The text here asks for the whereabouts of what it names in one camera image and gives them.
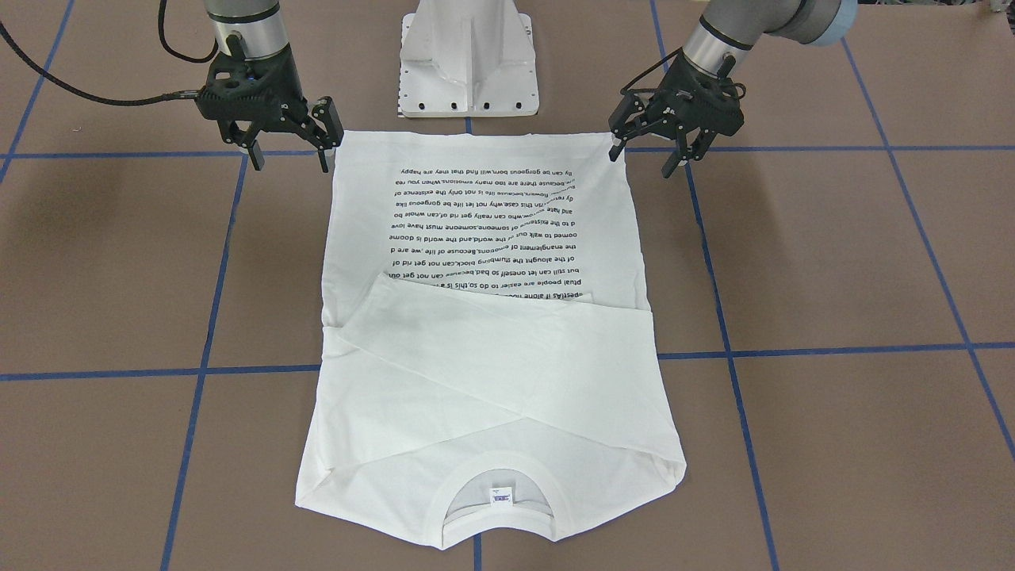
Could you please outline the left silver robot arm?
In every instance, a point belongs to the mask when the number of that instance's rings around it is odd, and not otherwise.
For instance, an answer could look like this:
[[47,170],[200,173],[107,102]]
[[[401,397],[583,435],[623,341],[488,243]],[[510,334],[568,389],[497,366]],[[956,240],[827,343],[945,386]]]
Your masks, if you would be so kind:
[[675,144],[663,177],[702,159],[715,137],[733,136],[744,124],[746,89],[732,73],[762,35],[827,46],[845,35],[856,12],[856,1],[710,1],[683,46],[620,91],[608,121],[614,137],[609,158],[652,134]]

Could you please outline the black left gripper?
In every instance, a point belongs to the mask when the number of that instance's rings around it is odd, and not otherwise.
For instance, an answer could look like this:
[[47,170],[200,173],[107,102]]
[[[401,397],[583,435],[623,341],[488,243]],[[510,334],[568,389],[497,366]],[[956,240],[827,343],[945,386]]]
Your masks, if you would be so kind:
[[664,163],[670,179],[689,160],[701,160],[717,135],[733,136],[744,124],[740,100],[745,86],[730,79],[736,60],[724,60],[718,75],[700,71],[689,60],[674,60],[656,88],[621,91],[621,102],[609,116],[614,137],[609,159],[616,162],[628,141],[645,134],[676,141]]

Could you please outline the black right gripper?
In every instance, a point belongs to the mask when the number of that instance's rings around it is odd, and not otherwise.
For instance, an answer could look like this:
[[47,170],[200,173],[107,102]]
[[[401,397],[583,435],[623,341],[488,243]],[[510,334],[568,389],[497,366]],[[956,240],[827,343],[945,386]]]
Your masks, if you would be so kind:
[[[319,98],[308,111],[291,52],[262,60],[235,60],[218,53],[196,104],[204,118],[219,122],[226,144],[244,149],[258,172],[265,162],[257,141],[261,131],[302,131],[316,149],[322,172],[334,169],[335,148],[344,137],[341,120],[330,95]],[[236,121],[250,125],[240,129]]]

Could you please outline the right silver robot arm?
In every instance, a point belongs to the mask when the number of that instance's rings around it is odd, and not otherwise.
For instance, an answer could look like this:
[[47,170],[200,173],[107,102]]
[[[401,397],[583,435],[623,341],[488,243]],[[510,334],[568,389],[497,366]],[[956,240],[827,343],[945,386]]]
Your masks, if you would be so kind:
[[256,170],[264,163],[260,132],[290,132],[307,140],[323,172],[334,166],[343,129],[332,98],[309,105],[277,1],[207,1],[219,52],[196,98],[222,140],[246,149]]

